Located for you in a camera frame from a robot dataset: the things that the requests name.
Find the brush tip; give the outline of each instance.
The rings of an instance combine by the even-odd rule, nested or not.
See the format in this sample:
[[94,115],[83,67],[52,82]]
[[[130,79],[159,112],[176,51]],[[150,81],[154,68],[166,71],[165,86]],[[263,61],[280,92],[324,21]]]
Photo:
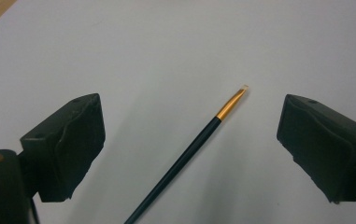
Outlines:
[[249,88],[248,85],[244,85],[244,86],[241,88],[241,90],[246,91],[248,88]]

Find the brush handle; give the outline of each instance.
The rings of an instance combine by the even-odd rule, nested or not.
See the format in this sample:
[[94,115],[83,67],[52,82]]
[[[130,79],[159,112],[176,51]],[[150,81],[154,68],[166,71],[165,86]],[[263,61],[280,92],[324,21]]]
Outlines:
[[125,221],[125,224],[132,224],[146,211],[146,209],[154,202],[158,195],[168,186],[168,184],[175,178],[175,176],[183,169],[187,162],[194,156],[200,147],[206,142],[210,135],[221,124],[221,120],[217,117],[213,118],[208,125],[201,131],[187,149],[181,154],[172,167],[166,172],[163,178],[143,200],[143,202],[136,208],[136,210]]

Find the gold ferrule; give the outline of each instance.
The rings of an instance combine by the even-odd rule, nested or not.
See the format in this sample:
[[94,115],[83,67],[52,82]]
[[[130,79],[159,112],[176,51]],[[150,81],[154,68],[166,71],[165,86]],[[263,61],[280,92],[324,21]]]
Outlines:
[[248,86],[244,86],[241,90],[239,90],[225,105],[221,108],[219,113],[216,115],[218,119],[223,121],[227,115],[233,110],[236,103],[238,103],[239,99],[245,94]]

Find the clamp jaw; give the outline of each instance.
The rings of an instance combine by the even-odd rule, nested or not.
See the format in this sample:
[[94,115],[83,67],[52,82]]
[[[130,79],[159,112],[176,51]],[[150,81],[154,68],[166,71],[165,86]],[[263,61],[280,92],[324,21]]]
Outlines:
[[330,202],[356,202],[356,122],[317,101],[285,98],[277,139]]
[[0,149],[0,223],[38,223],[32,197],[63,202],[103,148],[99,95],[74,99],[21,138],[23,152]]

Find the white surface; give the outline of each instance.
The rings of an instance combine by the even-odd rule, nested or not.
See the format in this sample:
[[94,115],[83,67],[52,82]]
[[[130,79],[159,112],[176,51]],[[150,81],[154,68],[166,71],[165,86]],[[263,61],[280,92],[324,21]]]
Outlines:
[[122,223],[242,84],[139,223],[356,223],[276,139],[287,93],[356,120],[356,1],[18,1],[0,19],[0,148],[101,94],[107,140],[43,224]]

